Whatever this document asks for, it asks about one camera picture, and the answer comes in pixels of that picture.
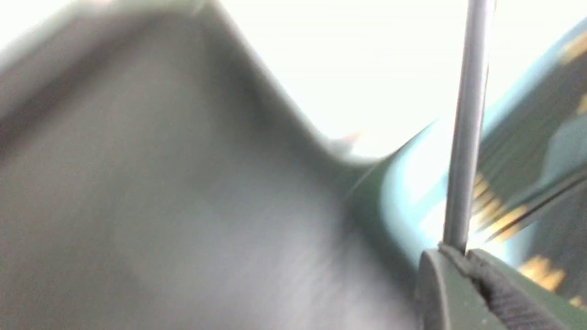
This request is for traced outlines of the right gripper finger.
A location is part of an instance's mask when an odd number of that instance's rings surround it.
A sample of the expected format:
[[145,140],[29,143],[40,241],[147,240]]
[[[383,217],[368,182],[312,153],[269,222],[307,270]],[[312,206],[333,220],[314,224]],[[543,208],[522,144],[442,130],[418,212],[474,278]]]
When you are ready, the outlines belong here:
[[584,330],[586,312],[482,249],[440,244],[420,255],[421,330]]

